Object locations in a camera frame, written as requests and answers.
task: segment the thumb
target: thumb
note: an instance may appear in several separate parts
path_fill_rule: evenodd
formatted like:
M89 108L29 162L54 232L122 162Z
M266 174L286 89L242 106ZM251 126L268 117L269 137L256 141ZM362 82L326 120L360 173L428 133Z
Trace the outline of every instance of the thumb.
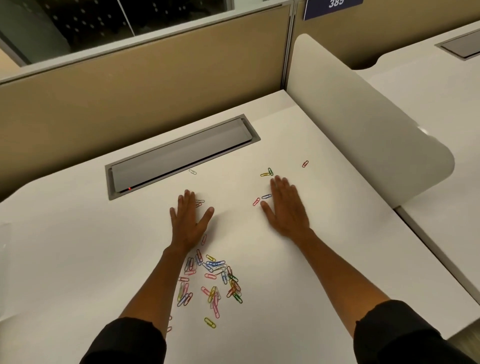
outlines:
M206 211L204 216L200 219L197 224L197 227L202 231L202 233L207 230L208 223L210 222L215 209L213 207L209 207Z
M265 215L267 216L267 220L273 227L275 226L276 216L273 213L272 209L270 208L269 204L265 201L260 203L262 210L264 211Z

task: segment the black sleeve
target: black sleeve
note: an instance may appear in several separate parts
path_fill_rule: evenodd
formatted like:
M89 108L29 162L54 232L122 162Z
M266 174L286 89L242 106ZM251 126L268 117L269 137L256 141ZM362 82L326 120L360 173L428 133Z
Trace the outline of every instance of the black sleeve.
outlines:
M119 318L106 325L80 364L162 364L167 343L151 322Z
M402 301L383 302L357 321L353 349L359 364L475 364Z

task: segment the adjacent desk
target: adjacent desk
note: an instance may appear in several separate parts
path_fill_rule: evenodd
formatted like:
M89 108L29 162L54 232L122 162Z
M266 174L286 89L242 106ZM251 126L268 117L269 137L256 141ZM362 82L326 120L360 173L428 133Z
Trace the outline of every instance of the adjacent desk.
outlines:
M357 73L455 156L455 170L399 209L480 303L480 57L462 61L435 44L480 22L385 54Z
M109 201L105 165L244 114L261 140ZM270 167L298 186L314 230L391 298L445 338L480 306L284 91L33 181L0 204L10 223L0 361L75 363L121 312L171 238L168 208L185 188L212 205L204 254L225 259L243 304L223 298L212 330L203 271L174 305L166 363L354 363L352 342L295 246L272 231L257 197Z

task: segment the blue sign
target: blue sign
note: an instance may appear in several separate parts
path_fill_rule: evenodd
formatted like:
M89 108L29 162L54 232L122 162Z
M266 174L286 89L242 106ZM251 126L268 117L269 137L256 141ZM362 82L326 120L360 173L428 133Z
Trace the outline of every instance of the blue sign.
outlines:
M304 20L360 5L363 0L307 0Z

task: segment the right hand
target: right hand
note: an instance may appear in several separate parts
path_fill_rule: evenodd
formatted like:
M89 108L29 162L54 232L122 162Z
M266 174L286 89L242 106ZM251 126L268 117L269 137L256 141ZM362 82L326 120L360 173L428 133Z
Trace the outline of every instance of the right hand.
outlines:
M297 188L288 183L286 178L275 176L270 180L275 213L267 202L260 205L270 225L281 235L296 242L310 231L308 216L300 200Z

